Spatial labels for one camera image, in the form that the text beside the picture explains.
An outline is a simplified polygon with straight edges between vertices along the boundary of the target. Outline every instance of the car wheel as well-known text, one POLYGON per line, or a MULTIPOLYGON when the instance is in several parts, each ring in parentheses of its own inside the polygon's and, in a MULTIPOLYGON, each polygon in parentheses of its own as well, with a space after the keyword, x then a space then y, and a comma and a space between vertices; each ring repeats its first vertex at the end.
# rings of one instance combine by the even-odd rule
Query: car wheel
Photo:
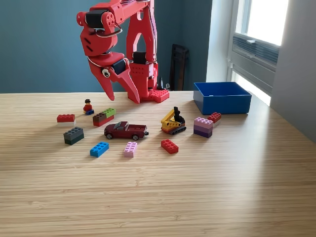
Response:
POLYGON ((108 134, 107 134, 107 138, 108 138, 108 139, 112 139, 112 138, 113 138, 112 134, 108 133, 108 134))
POLYGON ((138 135, 133 135, 132 138, 133 138, 133 140, 137 141, 139 137, 138 137, 138 135))

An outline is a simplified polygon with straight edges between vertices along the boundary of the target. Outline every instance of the excavator tread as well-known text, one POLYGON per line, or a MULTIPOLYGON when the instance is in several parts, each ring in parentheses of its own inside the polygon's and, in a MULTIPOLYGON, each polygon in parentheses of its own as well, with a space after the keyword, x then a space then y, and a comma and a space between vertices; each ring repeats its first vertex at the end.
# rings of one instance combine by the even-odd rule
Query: excavator tread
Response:
POLYGON ((177 128, 175 128, 175 129, 169 131, 169 134, 170 134, 170 135, 175 135, 175 134, 178 134, 178 133, 180 133, 180 132, 185 131, 186 129, 187 129, 187 127, 185 127, 185 126, 177 127, 177 128))

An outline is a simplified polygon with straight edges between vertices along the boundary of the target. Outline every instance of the toy pickup truck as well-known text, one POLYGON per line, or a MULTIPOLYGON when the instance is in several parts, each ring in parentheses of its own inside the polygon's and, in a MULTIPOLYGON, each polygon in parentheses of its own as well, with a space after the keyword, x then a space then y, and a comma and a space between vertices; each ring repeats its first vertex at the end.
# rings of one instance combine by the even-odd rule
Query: toy pickup truck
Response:
POLYGON ((138 140, 147 136, 146 125, 131 125, 128 122, 119 122, 117 124, 110 124, 104 129, 104 136, 108 139, 112 138, 132 138, 133 140, 138 140))

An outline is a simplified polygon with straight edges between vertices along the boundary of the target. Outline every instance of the lego minifigure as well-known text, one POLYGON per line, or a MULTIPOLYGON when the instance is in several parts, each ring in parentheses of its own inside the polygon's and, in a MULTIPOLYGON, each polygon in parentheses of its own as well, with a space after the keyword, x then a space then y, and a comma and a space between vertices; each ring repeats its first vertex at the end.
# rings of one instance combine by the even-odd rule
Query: lego minifigure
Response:
POLYGON ((86 115, 94 114, 92 105, 90 105, 91 101, 89 99, 86 99, 84 102, 85 102, 85 106, 83 108, 83 113, 85 113, 86 115))

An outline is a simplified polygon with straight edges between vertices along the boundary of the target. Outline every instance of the white wall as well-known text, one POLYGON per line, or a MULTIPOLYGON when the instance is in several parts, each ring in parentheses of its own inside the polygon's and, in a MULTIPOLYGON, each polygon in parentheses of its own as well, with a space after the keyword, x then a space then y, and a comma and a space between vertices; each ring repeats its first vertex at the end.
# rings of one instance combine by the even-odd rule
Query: white wall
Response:
POLYGON ((316 142, 316 0, 289 0, 271 107, 316 142))
POLYGON ((206 81, 226 81, 234 0, 213 0, 206 81))

